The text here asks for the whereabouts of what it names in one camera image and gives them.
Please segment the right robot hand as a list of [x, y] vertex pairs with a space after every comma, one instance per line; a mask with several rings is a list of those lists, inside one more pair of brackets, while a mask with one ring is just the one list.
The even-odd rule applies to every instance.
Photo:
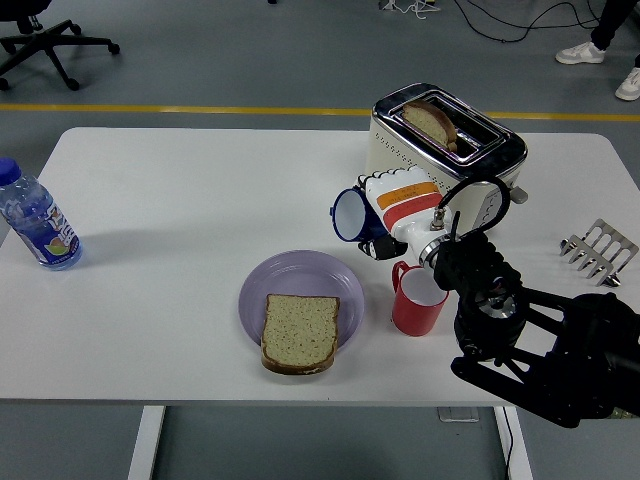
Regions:
[[359, 179], [365, 200], [384, 233], [359, 244], [376, 260], [397, 258], [411, 251], [424, 266], [449, 238], [453, 214], [441, 204], [443, 195], [419, 167], [377, 172]]

